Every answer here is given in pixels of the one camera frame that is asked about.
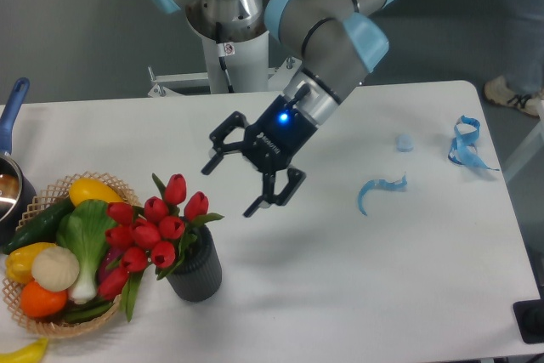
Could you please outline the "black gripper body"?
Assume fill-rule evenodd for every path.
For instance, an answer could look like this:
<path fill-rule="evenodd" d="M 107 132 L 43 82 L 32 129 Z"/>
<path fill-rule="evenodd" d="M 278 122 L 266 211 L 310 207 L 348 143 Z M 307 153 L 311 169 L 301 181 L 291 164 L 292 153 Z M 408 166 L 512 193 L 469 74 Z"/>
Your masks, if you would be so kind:
<path fill-rule="evenodd" d="M 288 167 L 316 130 L 317 126 L 281 95 L 245 129 L 241 152 L 260 173 L 274 173 Z"/>

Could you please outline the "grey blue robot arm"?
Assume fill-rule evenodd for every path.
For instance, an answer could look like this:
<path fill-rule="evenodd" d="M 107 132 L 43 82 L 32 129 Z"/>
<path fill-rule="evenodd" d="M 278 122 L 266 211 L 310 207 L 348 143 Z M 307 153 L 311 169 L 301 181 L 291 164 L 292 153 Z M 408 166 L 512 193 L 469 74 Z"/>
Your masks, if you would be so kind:
<path fill-rule="evenodd" d="M 210 173 L 230 153 L 263 176 L 246 210 L 283 206 L 304 181 L 292 158 L 373 72 L 389 42 L 371 14 L 394 0 L 151 0 L 166 14 L 184 12 L 201 38 L 214 94 L 254 92 L 268 83 L 268 44 L 275 39 L 300 60 L 282 93 L 254 123 L 232 113 L 210 139 Z"/>

